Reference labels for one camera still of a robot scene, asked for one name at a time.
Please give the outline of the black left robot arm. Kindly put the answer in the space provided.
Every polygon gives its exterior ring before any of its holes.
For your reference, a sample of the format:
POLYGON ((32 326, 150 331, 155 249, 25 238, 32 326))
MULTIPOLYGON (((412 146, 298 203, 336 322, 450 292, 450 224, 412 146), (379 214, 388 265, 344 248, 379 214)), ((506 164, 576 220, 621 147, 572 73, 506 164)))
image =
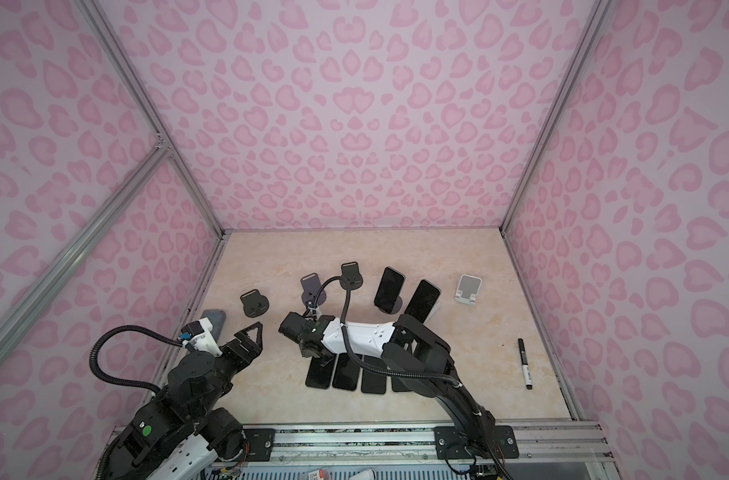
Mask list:
POLYGON ((262 350, 262 322, 234 334, 224 345, 210 342, 210 328, 188 324, 176 339, 139 325, 122 325, 102 334, 88 358, 90 371, 108 384, 150 390, 154 396, 142 405, 128 426, 108 443, 96 466, 98 479, 148 479, 192 439, 204 442, 202 457, 244 462, 250 440, 244 426, 216 403, 230 393, 236 374, 248 368, 262 350), (168 383, 156 384, 119 378, 100 367, 100 350, 110 339, 136 332, 166 345, 184 348, 186 355, 168 372, 168 383))

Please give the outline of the white phone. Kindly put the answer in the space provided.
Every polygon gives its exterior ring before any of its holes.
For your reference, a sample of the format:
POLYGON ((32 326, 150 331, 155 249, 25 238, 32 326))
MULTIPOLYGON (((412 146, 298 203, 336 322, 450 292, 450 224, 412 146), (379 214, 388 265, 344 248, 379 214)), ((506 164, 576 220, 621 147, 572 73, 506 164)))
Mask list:
POLYGON ((391 378, 391 389, 394 393, 410 392, 410 378, 405 377, 402 373, 392 374, 391 378))

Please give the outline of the purple phone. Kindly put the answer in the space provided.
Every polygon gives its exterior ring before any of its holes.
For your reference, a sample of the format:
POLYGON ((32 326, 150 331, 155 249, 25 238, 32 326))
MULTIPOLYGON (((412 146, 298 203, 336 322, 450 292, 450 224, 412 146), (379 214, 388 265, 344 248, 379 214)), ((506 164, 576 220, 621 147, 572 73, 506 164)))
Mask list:
POLYGON ((338 390, 356 391, 358 381, 360 381, 360 366, 348 354, 338 355, 332 387, 338 390))

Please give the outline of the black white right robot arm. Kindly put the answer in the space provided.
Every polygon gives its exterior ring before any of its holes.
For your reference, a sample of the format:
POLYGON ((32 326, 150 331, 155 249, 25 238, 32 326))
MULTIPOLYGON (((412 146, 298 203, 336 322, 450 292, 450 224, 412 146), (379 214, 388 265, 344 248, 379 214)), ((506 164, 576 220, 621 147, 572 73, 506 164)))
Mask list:
POLYGON ((437 401, 469 453, 485 459, 496 454, 494 416, 476 402, 460 379, 448 343, 415 318, 402 314, 394 322, 370 324, 290 312, 278 332, 294 342, 305 358, 345 355, 363 370, 399 379, 409 391, 437 401))

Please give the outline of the green phone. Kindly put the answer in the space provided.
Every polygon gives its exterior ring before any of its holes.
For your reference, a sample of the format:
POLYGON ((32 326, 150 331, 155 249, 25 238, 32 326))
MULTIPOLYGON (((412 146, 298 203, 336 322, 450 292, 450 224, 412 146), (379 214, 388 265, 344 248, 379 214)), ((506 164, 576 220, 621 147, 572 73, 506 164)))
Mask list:
POLYGON ((411 316, 420 323, 426 322, 439 301, 440 295, 441 290, 438 287, 422 279, 418 283, 412 298, 410 298, 404 314, 411 316))
POLYGON ((378 304, 382 302, 392 302, 394 298, 400 296, 402 287, 404 286, 404 281, 405 276, 402 273, 391 267, 384 268, 374 296, 374 306, 377 308, 378 304))

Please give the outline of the black phone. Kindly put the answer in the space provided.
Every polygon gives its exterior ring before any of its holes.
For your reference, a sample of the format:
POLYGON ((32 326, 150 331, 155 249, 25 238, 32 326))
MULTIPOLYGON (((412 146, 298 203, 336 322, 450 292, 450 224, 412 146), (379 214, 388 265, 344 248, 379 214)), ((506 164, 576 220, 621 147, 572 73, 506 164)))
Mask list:
MULTIPOLYGON (((386 370, 385 363, 376 357, 364 356, 364 363, 376 369, 386 370)), ((364 394, 384 395, 386 394, 387 377, 372 373, 368 370, 362 371, 362 385, 360 391, 364 394)))

